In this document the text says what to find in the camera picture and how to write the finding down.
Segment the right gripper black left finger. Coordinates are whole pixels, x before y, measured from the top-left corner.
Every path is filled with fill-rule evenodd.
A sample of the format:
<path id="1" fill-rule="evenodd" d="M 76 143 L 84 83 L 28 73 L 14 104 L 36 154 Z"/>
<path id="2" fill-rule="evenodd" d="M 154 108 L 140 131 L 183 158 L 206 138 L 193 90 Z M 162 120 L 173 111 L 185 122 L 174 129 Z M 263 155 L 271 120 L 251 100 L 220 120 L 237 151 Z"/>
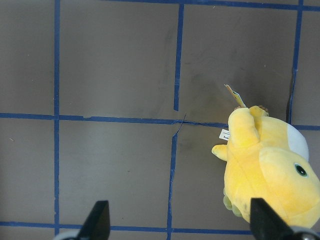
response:
<path id="1" fill-rule="evenodd" d="M 108 200 L 97 201 L 82 228 L 78 240 L 108 240 L 111 233 L 110 209 Z"/>

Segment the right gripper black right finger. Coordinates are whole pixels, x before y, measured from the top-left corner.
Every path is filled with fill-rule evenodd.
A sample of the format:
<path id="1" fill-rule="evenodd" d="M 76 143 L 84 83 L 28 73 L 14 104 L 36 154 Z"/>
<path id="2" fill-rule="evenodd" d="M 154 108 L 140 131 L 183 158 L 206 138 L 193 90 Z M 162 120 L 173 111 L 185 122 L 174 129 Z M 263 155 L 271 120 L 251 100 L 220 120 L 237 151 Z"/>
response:
<path id="1" fill-rule="evenodd" d="M 263 198 L 251 199 L 250 231 L 256 240 L 297 240 L 293 229 Z"/>

